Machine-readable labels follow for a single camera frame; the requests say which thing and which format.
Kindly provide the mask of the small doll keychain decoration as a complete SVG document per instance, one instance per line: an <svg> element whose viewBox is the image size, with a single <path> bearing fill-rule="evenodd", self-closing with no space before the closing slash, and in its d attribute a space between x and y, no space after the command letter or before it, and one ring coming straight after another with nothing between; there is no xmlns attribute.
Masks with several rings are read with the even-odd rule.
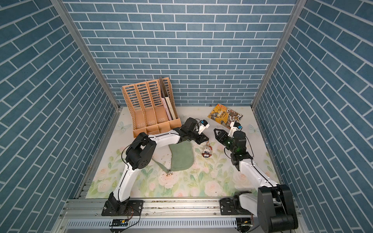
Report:
<svg viewBox="0 0 373 233"><path fill-rule="evenodd" d="M202 150L202 157L210 158L213 153L212 151L213 151L212 146L210 145L210 142L208 141Z"/></svg>

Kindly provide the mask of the green fabric bag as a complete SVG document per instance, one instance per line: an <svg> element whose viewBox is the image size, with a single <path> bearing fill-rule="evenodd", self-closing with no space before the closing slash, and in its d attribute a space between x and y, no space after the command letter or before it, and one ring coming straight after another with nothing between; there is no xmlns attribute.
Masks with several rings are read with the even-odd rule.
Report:
<svg viewBox="0 0 373 233"><path fill-rule="evenodd" d="M156 148L152 160L167 174L187 170L194 163L192 143L185 141Z"/></svg>

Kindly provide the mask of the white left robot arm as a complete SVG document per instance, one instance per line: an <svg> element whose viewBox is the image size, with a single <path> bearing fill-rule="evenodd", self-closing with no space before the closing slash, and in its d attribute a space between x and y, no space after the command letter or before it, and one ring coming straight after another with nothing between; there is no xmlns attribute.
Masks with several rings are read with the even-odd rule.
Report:
<svg viewBox="0 0 373 233"><path fill-rule="evenodd" d="M123 171L118 186L110 193L105 202L103 216L121 216L128 212L131 189L141 169L151 161L155 149L178 144L184 141L195 141L197 144L207 142L209 138L203 133L209 127L206 120L198 122L188 118L181 126L166 133L147 135L140 133L134 141L124 150L126 167Z"/></svg>

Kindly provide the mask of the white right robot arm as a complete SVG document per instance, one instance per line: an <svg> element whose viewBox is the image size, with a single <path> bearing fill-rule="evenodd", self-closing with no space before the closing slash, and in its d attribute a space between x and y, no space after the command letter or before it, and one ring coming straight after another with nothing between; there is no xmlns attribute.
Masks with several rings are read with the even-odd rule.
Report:
<svg viewBox="0 0 373 233"><path fill-rule="evenodd" d="M298 218L290 188L272 180L256 165L247 151L245 132L232 127L229 133L214 129L214 134L215 139L231 152L232 164L257 190L256 198L250 192L236 193L233 198L235 210L257 216L265 233L297 229Z"/></svg>

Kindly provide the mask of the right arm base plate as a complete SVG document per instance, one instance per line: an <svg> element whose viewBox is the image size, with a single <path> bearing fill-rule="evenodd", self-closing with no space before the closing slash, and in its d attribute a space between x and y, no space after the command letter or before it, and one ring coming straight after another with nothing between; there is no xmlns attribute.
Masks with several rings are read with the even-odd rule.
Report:
<svg viewBox="0 0 373 233"><path fill-rule="evenodd" d="M257 197L251 191L235 192L232 197L220 199L221 215L257 215Z"/></svg>

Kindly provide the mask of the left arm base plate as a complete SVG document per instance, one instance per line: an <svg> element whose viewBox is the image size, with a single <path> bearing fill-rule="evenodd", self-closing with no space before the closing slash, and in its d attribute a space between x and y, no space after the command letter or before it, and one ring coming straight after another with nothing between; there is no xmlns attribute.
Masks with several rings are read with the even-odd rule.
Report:
<svg viewBox="0 0 373 233"><path fill-rule="evenodd" d="M107 200L102 210L102 216L140 216L143 200L126 200L122 203L116 199Z"/></svg>

